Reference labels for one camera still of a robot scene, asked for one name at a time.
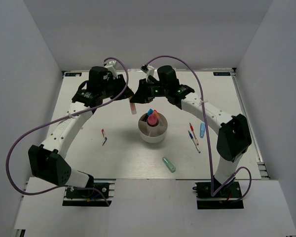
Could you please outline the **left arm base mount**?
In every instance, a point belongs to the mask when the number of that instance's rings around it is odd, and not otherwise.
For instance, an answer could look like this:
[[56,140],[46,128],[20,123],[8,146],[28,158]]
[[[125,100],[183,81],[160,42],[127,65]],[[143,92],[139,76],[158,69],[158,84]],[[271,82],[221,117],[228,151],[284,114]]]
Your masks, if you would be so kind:
[[67,187],[62,206],[109,207],[114,196],[115,180],[94,180],[93,188],[98,191]]

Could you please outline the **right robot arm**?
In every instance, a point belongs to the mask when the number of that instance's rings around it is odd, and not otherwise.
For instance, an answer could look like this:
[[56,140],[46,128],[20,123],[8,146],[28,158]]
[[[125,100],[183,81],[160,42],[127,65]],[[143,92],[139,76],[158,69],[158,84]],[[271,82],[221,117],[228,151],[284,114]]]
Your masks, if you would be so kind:
[[190,86],[181,84],[169,65],[157,70],[143,65],[141,70],[146,78],[139,81],[132,103],[146,104],[156,97],[165,97],[170,104],[204,122],[206,129],[215,131],[220,160],[216,171],[210,167],[211,195],[226,196],[238,172],[239,161],[252,143],[246,117],[242,114],[233,116],[206,102]]

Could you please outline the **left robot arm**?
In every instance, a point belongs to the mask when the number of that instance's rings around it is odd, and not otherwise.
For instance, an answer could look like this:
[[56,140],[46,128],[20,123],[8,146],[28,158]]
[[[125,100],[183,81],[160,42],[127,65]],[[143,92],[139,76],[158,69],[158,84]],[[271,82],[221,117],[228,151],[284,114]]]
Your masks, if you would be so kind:
[[94,66],[88,80],[78,87],[66,114],[55,130],[28,151],[32,174],[57,186],[77,187],[83,197],[94,193],[93,177],[70,167],[65,158],[71,143],[94,115],[103,100],[122,100],[133,96],[122,74],[113,65]]

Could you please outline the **blue transparent highlighter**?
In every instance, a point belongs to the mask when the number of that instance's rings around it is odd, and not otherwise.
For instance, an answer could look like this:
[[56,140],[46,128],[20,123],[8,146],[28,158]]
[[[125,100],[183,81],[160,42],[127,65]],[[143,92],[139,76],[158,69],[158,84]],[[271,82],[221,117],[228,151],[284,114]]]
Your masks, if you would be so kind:
[[200,124],[199,137],[204,138],[205,133],[206,133],[206,124],[203,122]]

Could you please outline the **yellow capped orange highlighter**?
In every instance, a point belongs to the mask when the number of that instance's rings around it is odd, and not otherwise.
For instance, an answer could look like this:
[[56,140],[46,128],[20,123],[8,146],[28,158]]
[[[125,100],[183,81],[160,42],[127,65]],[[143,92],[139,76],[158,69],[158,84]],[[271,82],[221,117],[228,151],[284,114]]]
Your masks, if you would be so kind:
[[132,113],[133,115],[135,115],[135,114],[137,113],[135,103],[131,103],[131,102],[129,102],[129,104],[130,104],[131,113]]

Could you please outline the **black highlighter blue cap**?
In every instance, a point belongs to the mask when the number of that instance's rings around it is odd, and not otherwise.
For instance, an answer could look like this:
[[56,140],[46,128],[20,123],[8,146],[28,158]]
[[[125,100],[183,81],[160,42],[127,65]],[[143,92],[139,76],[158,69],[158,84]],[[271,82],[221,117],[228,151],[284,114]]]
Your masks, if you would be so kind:
[[149,109],[149,111],[147,112],[147,115],[150,116],[153,113],[153,109]]

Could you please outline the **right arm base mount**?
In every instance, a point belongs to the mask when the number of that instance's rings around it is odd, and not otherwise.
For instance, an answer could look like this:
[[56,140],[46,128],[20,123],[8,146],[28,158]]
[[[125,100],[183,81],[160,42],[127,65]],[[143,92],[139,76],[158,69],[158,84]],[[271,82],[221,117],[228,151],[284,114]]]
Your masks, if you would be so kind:
[[223,191],[219,191],[215,196],[211,196],[210,182],[197,182],[192,190],[196,194],[198,210],[223,210],[223,209],[243,209],[242,196],[239,182],[233,182]]

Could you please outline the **red gel pen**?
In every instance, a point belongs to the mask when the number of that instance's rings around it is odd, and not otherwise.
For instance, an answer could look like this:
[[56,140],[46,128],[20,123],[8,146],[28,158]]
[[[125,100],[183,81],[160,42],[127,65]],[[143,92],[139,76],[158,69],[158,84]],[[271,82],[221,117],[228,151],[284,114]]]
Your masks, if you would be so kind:
[[199,142],[198,142],[197,137],[196,137],[196,135],[194,133],[194,128],[193,128],[192,124],[189,123],[189,126],[190,126],[190,129],[191,129],[191,132],[192,132],[192,135],[193,135],[193,138],[194,138],[196,144],[199,145]]

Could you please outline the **green transparent highlighter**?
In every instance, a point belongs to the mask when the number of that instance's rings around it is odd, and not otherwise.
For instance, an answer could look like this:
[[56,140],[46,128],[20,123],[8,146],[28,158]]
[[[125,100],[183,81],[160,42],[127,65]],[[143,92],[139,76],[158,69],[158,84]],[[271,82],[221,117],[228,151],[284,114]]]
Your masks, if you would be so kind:
[[162,158],[162,161],[166,165],[166,167],[169,169],[171,173],[174,173],[176,171],[176,167],[170,162],[170,160],[166,157]]

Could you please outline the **pink capped highlighter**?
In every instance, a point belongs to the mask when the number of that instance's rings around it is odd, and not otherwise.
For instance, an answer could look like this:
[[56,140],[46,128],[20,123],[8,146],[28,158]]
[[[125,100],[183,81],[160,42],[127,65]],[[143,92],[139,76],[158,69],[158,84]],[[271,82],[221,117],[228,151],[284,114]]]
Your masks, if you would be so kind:
[[159,120],[155,114],[151,114],[148,116],[147,123],[149,126],[154,127],[158,125]]

